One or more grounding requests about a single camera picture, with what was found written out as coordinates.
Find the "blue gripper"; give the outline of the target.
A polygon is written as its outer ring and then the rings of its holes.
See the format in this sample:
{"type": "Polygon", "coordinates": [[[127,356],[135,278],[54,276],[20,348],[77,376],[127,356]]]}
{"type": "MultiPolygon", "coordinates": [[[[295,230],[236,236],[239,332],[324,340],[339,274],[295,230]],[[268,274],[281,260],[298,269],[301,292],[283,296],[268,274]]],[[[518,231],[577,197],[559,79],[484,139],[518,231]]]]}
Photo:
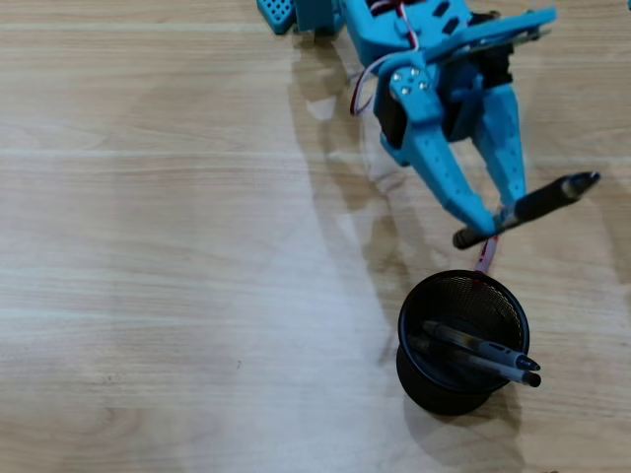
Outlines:
{"type": "Polygon", "coordinates": [[[422,177],[452,216],[493,235],[493,214],[470,188],[450,143],[469,139],[504,206],[526,195],[509,28],[463,28],[380,68],[375,115],[384,146],[422,177]]]}

